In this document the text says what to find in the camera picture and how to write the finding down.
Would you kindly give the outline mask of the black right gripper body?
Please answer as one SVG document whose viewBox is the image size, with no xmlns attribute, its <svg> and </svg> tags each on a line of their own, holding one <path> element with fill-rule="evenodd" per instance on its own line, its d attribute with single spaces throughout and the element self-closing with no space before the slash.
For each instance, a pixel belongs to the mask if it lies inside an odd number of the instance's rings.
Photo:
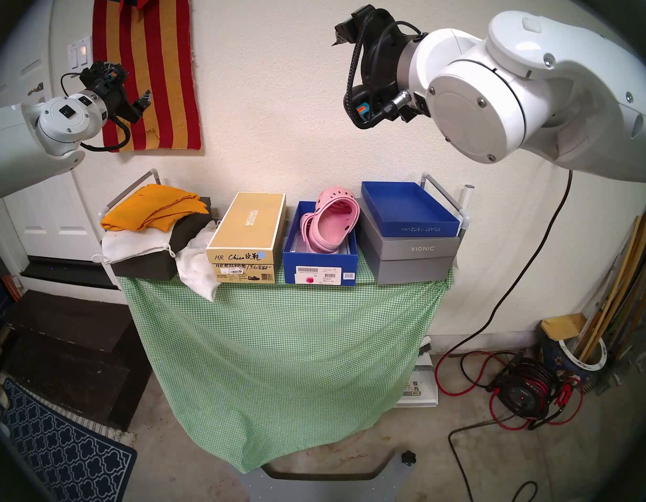
<svg viewBox="0 0 646 502">
<path fill-rule="evenodd" d="M 360 69 L 364 104 L 359 107 L 363 121 L 355 127 L 375 127 L 384 120 L 401 117 L 409 122 L 420 112 L 410 106 L 407 84 L 399 84 L 398 67 L 408 48 L 416 48 L 427 33 L 406 21 L 396 21 L 385 9 L 365 5 L 352 12 L 357 25 L 357 42 L 352 55 L 352 81 Z"/>
</svg>

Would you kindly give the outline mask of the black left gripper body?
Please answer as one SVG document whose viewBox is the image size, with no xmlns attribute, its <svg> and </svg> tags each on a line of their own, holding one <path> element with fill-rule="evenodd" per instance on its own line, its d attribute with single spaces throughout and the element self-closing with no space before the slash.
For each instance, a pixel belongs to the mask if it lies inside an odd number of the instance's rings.
<svg viewBox="0 0 646 502">
<path fill-rule="evenodd" d="M 107 107 L 108 116 L 118 116 L 127 121 L 132 120 L 130 103 L 124 88 L 126 78 L 80 78 L 85 89 L 96 94 Z"/>
</svg>

